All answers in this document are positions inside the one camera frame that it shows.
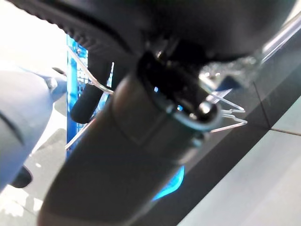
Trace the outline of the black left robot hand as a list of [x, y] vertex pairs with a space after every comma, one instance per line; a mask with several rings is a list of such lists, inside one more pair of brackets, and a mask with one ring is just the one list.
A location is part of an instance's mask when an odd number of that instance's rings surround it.
[[15, 0], [126, 69], [52, 183], [40, 226], [129, 226], [219, 126], [293, 0]]

